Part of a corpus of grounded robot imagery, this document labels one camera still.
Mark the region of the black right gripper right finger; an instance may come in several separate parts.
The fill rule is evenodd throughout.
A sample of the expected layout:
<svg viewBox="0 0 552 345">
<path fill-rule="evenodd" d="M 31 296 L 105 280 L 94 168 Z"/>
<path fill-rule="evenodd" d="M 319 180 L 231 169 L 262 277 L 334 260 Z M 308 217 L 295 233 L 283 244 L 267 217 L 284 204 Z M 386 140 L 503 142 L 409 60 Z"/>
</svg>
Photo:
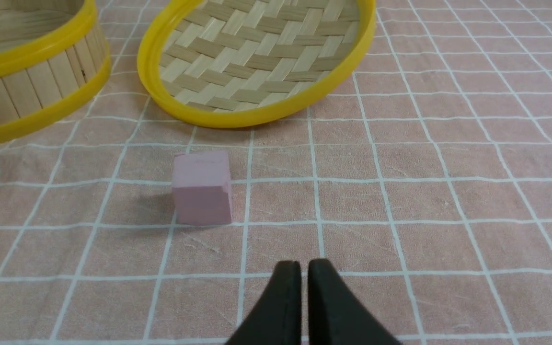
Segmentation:
<svg viewBox="0 0 552 345">
<path fill-rule="evenodd" d="M 308 324 L 311 345 L 400 345 L 355 297 L 326 258 L 309 262 Z"/>
</svg>

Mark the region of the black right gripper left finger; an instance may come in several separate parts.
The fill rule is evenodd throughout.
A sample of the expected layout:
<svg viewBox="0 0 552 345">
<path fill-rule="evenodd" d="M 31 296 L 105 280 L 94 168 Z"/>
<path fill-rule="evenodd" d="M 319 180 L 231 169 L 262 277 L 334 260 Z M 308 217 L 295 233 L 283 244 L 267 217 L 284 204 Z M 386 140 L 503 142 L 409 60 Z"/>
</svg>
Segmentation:
<svg viewBox="0 0 552 345">
<path fill-rule="evenodd" d="M 302 275 L 297 261 L 278 262 L 250 314 L 228 345 L 299 345 L 302 331 Z"/>
</svg>

